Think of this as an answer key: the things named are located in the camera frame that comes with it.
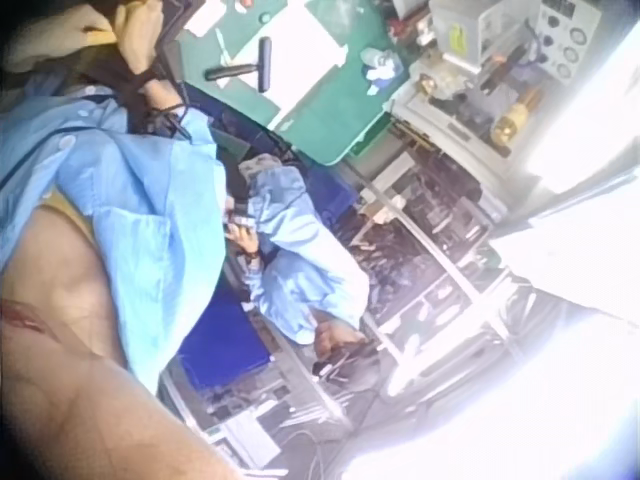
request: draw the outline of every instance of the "gloved hand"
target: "gloved hand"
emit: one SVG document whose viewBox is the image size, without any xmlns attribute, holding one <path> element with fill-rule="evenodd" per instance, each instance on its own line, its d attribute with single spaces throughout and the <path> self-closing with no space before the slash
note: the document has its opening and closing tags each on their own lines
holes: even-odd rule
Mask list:
<svg viewBox="0 0 640 480">
<path fill-rule="evenodd" d="M 79 5 L 29 25 L 11 46 L 4 68 L 25 72 L 40 60 L 115 42 L 109 21 L 90 5 Z"/>
<path fill-rule="evenodd" d="M 118 48 L 135 75 L 151 68 L 163 19 L 160 0 L 132 2 L 118 7 L 114 28 Z"/>
</svg>

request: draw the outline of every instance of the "cable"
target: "cable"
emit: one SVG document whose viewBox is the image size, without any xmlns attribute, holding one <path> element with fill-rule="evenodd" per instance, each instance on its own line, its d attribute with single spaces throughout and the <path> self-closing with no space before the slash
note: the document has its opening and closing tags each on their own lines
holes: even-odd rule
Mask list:
<svg viewBox="0 0 640 480">
<path fill-rule="evenodd" d="M 316 437 L 314 437 L 311 432 L 309 432 L 308 430 L 298 430 L 297 432 L 290 435 L 284 442 L 282 442 L 281 447 L 284 448 L 284 446 L 287 443 L 289 443 L 291 440 L 293 440 L 295 437 L 299 435 L 306 435 L 307 437 L 309 437 L 313 442 L 313 445 L 316 447 L 316 455 L 315 457 L 313 457 L 313 460 L 311 461 L 311 465 L 309 465 L 309 475 L 307 476 L 307 480 L 311 480 L 313 478 L 313 470 L 315 469 L 316 464 L 318 464 L 320 467 L 320 480 L 324 480 L 324 462 L 322 461 L 322 452 L 320 451 L 320 442 L 318 442 Z"/>
<path fill-rule="evenodd" d="M 533 60 L 529 60 L 529 61 L 524 62 L 524 63 L 516 63 L 515 64 L 516 67 L 530 67 L 531 65 L 535 65 L 536 63 L 538 63 L 540 61 L 540 57 L 542 56 L 542 41 L 540 40 L 540 37 L 538 37 L 538 33 L 535 31 L 535 29 L 529 23 L 529 19 L 528 18 L 524 21 L 524 27 L 527 29 L 527 31 L 533 37 L 533 41 L 536 44 L 536 52 L 537 53 L 536 53 L 536 56 L 535 56 L 535 58 Z"/>
</svg>

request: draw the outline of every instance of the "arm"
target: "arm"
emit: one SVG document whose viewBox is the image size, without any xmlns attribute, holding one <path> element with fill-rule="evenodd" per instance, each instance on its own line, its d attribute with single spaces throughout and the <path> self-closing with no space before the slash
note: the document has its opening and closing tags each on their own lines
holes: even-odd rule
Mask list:
<svg viewBox="0 0 640 480">
<path fill-rule="evenodd" d="M 283 285 L 283 279 L 265 272 L 258 255 L 258 236 L 244 227 L 229 225 L 227 237 L 244 251 L 244 282 L 249 287 L 251 301 L 260 313 L 294 342 L 302 345 L 313 343 L 314 329 L 308 328 L 302 318 L 308 315 L 293 300 Z"/>
<path fill-rule="evenodd" d="M 50 478 L 239 480 L 125 370 L 64 325 L 3 304 L 2 400 L 20 446 Z"/>
</svg>

